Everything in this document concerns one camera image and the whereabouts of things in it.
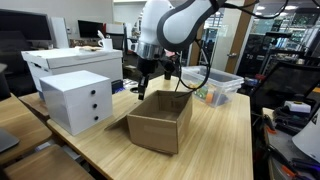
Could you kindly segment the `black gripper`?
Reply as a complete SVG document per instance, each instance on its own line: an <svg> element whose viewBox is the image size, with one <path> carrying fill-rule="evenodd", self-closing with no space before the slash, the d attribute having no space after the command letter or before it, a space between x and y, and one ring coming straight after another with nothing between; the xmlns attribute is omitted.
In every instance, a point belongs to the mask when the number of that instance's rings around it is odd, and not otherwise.
<svg viewBox="0 0 320 180"><path fill-rule="evenodd" d="M144 100L145 90L148 87L149 75L155 72L158 67L157 60L138 58L137 69L142 73L138 84L138 99Z"/></svg>

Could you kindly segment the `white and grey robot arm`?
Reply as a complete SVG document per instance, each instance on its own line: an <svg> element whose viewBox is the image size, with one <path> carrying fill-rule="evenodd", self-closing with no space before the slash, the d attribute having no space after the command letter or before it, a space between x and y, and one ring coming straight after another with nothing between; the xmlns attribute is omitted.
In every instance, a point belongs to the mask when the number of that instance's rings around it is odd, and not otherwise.
<svg viewBox="0 0 320 180"><path fill-rule="evenodd" d="M138 99L143 100L149 75L165 50L186 49L196 38L199 27L215 14L227 0L186 0L174 7L169 0L147 0L141 19L141 34L136 54L138 70Z"/></svg>

